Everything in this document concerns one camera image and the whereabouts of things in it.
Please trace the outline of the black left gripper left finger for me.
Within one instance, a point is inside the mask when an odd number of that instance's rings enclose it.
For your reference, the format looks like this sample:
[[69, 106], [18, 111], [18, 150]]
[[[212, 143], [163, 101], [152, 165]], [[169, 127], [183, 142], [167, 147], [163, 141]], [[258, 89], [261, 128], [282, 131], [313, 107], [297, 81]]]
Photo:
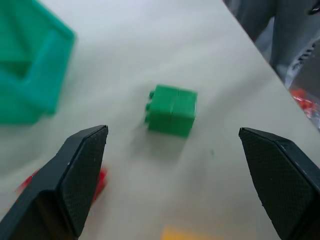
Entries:
[[32, 177], [0, 221], [0, 240], [78, 240], [94, 199], [109, 129], [83, 129]]

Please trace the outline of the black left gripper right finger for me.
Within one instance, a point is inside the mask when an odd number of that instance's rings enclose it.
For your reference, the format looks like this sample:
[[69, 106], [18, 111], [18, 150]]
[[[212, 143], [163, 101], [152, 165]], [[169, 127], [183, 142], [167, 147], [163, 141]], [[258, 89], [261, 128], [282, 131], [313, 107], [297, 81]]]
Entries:
[[281, 240], [320, 240], [320, 168], [291, 140], [242, 127], [254, 188]]

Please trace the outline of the red toy block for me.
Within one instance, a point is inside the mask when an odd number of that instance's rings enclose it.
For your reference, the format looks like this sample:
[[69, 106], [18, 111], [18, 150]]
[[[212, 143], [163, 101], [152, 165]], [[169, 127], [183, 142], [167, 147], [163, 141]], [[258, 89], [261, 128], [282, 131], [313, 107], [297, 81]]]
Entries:
[[[32, 173], [16, 190], [15, 192], [20, 195], [24, 189], [29, 185], [29, 183], [32, 181], [34, 176], [38, 173], [40, 169], [37, 169], [35, 172]], [[99, 175], [98, 175], [98, 180], [97, 180], [97, 185], [95, 189], [95, 194], [92, 200], [92, 203], [96, 201], [96, 199], [99, 197], [101, 192], [104, 190], [104, 188], [107, 185], [107, 175], [108, 175], [108, 170], [105, 167], [102, 167], [100, 169]]]

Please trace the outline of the yellow toy block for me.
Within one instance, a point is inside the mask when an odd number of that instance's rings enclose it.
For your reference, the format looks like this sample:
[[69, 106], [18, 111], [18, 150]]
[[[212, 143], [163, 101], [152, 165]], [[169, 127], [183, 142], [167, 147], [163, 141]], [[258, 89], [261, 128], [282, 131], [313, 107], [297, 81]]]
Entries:
[[160, 240], [214, 240], [208, 234], [165, 226]]

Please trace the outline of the teal plastic bin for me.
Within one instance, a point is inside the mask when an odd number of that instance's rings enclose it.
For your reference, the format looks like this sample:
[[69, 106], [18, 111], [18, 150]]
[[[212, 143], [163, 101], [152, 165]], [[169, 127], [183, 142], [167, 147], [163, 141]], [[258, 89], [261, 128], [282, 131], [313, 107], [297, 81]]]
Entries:
[[75, 41], [38, 0], [0, 0], [0, 124], [56, 112]]

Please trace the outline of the green toy block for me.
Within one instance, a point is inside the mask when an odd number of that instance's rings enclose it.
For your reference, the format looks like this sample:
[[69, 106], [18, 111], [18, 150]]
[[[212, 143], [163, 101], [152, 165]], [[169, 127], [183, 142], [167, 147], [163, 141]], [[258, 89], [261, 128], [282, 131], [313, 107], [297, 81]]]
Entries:
[[147, 129], [187, 138], [196, 119], [197, 97], [196, 91], [158, 84], [145, 106]]

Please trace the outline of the clear bag of red pieces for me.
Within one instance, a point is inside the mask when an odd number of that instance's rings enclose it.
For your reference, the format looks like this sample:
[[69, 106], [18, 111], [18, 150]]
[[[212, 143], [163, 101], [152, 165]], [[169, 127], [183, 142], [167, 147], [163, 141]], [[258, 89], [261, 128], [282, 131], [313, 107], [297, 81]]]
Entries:
[[320, 38], [307, 45], [290, 65], [285, 87], [320, 132]]

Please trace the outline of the person in grey trousers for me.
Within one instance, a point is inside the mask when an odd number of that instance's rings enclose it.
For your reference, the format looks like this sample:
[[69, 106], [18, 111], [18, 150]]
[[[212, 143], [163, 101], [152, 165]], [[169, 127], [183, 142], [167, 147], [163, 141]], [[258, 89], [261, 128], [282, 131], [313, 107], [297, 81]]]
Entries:
[[253, 42], [273, 21], [269, 64], [290, 86], [320, 43], [320, 0], [223, 0]]

